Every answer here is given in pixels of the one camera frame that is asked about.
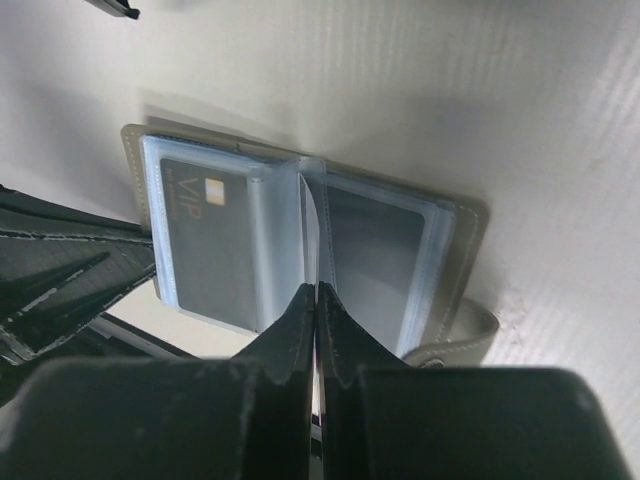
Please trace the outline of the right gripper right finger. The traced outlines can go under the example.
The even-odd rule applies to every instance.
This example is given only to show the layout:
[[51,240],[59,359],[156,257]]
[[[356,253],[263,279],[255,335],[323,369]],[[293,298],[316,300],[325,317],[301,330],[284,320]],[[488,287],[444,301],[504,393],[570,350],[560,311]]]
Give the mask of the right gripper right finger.
[[316,307],[328,479],[627,479],[583,379],[553,368],[414,368],[321,284]]

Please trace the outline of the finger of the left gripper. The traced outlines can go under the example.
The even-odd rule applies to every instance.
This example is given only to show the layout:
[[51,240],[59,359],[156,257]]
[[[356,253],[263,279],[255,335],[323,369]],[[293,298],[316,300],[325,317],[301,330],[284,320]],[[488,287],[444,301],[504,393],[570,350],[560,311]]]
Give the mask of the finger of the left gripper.
[[30,362],[66,343],[156,273],[136,224],[1,190],[1,356]]

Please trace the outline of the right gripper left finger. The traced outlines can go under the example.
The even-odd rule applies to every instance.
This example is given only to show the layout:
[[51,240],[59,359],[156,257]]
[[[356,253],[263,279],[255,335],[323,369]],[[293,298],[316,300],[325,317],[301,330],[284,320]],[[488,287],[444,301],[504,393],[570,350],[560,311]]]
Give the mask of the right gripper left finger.
[[228,359],[69,358],[1,417],[5,479],[305,479],[315,290]]

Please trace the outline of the grey leather card holder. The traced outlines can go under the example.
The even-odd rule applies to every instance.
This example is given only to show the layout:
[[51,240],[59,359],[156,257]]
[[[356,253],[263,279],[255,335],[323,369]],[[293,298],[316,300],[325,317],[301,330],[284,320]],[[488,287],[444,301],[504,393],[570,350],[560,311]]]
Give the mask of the grey leather card holder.
[[[483,202],[218,132],[130,124],[121,137],[166,306],[259,334],[300,284],[322,281],[369,334],[412,366],[475,366],[486,355],[498,320],[463,296],[489,220]],[[254,331],[179,307],[163,158],[246,178]]]

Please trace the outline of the black plastic card box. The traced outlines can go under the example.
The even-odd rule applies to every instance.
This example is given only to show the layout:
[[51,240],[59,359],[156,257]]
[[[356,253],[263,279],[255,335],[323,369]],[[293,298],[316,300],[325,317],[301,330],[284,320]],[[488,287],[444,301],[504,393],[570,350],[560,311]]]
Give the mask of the black plastic card box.
[[140,10],[132,7],[128,0],[86,0],[99,10],[116,18],[138,20]]

